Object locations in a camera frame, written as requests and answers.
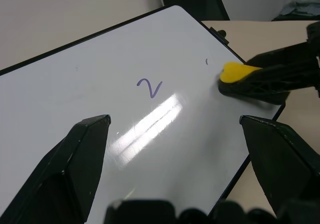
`white surface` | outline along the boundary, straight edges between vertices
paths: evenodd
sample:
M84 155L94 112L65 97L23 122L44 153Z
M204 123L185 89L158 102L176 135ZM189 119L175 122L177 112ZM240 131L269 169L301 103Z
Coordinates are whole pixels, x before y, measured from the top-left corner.
M215 80L238 59L171 7L0 76L0 208L80 120L111 115L88 224L109 203L170 200L208 213L248 155L240 115L278 107L223 96ZM152 86L163 82L154 98Z

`black plastic part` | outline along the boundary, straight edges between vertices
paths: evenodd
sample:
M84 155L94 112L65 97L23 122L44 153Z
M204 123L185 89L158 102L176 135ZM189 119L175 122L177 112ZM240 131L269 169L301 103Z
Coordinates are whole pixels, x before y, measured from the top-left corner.
M214 224L247 224L247 217L242 207L233 201L221 201L209 216Z
M320 198L320 156L288 125L240 118L255 175L274 213L289 199Z
M288 224L318 224L320 221L320 200L287 201L279 212L281 223Z
M253 209L247 213L246 217L247 219L250 220L249 223L254 223L254 224L279 223L272 214L262 209Z
M178 224L212 224L210 218L202 211L190 208L183 211L178 219Z
M175 208L164 200L119 200L106 210L104 223L175 224Z
M291 90L320 89L320 25L308 26L307 42L259 54L246 65L262 68L234 82L218 81L226 96L247 97L274 105L285 103Z
M229 41L226 39L227 33L225 30L216 31L213 27L210 27L209 30L217 37L217 39L224 45L228 45Z
M274 117L272 118L273 121L276 121L280 114L283 112L283 110L286 107L286 103L284 103L276 112L276 114L274 115ZM210 213L209 213L209 217L213 218L214 215L214 211L217 208L217 206L220 204L221 201L227 199L227 197L229 196L230 192L232 191L232 189L235 187L235 185L237 184L239 178L241 177L242 173L244 173L245 169L247 168L248 164L250 163L250 156L248 155L246 157L246 159L244 160L244 162L242 163L242 165L240 166L240 168L238 169L238 171L235 173L234 177L232 178L232 180L230 181L230 183L228 184L228 186L226 187L226 189L224 190L224 192L222 193L222 195L219 198L219 201L217 201L213 208L211 209Z
M98 188L109 115L84 119L36 166L0 224L81 224Z

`beige table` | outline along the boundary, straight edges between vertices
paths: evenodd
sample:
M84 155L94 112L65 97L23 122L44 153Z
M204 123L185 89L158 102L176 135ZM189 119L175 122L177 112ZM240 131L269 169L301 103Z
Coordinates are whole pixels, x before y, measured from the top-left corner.
M229 46L244 60L271 50L305 42L310 21L251 22L205 21L208 27L225 30ZM292 91L279 122L290 125L317 153L320 153L320 99L314 88ZM272 212L251 163L231 191L229 200L245 210L261 207Z
M99 25L98 23L101 23L99 19L92 19L90 22L92 25L88 25L88 22L78 22L77 19L70 19L70 22L69 25L60 25L58 28L54 28L55 25L52 25L51 32L46 32L45 43L42 35L44 27L37 32L36 28L31 31L30 26L21 25L19 34L14 37L14 40L1 43L2 50L6 51L3 53L5 61L0 62L0 69L108 27ZM230 41L229 46L244 60L248 60L259 53L304 42L307 38L306 26L310 22L205 21L204 23L216 30L226 30L226 38ZM69 32L72 25L76 25L77 30L82 31ZM320 144L317 143L320 137L320 131L318 131L320 99L313 88L293 91L279 121L292 126L320 153ZM251 165L247 167L239 179L230 193L229 199L239 202L246 210L252 207L271 210Z

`ink mark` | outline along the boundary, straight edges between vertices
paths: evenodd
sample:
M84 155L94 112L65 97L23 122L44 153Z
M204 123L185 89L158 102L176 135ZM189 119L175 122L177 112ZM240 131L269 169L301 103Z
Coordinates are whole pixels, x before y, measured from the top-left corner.
M151 84L150 84L150 82L149 82L148 79L142 78L140 81L138 81L138 83L137 83L136 85L137 85L137 86L140 86L140 84L141 84L143 81L146 81L146 83L148 84L149 92L150 92L150 97L151 97L151 98L154 98L154 97L156 96L157 92L159 91L159 88L160 88L160 86L161 86L161 84L162 84L162 81L158 84L158 86L156 87L156 89L155 89L155 91L154 91L153 94L152 94Z

